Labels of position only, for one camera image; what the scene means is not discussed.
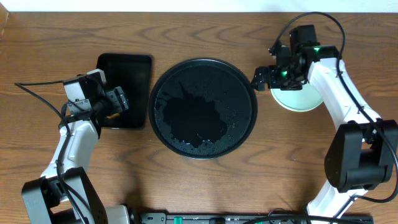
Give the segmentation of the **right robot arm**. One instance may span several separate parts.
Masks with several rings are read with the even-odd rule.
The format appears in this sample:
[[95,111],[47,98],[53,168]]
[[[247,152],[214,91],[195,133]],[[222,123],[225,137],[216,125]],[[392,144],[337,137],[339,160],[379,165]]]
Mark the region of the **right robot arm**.
[[326,182],[305,211],[310,216],[340,218],[357,200],[389,181],[397,167],[397,122],[384,120],[364,100],[333,45],[306,41],[269,50],[276,64],[259,67],[252,85],[286,107],[324,102],[336,128],[324,161]]

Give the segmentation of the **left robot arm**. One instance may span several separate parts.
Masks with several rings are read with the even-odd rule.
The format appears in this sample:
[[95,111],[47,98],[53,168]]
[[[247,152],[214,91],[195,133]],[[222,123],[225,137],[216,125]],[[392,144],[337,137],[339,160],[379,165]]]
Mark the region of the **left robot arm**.
[[86,173],[105,119],[129,108],[119,86],[105,90],[100,69],[62,80],[67,102],[54,112],[60,140],[41,176],[21,195],[31,223],[130,223],[125,205],[106,208]]

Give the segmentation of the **green yellow sponge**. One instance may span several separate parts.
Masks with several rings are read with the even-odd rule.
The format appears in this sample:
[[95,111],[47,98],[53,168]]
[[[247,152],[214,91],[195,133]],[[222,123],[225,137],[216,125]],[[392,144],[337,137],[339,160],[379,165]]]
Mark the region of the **green yellow sponge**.
[[116,119],[118,117],[120,117],[120,113],[115,113],[115,114],[109,115],[106,118],[107,119]]

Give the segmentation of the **light blue plate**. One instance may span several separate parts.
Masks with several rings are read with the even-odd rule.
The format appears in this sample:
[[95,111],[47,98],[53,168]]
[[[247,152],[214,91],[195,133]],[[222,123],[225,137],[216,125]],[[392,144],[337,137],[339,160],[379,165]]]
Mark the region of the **light blue plate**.
[[280,90],[273,88],[271,94],[285,109],[294,112],[307,112],[323,103],[323,98],[311,84],[305,84],[301,90]]

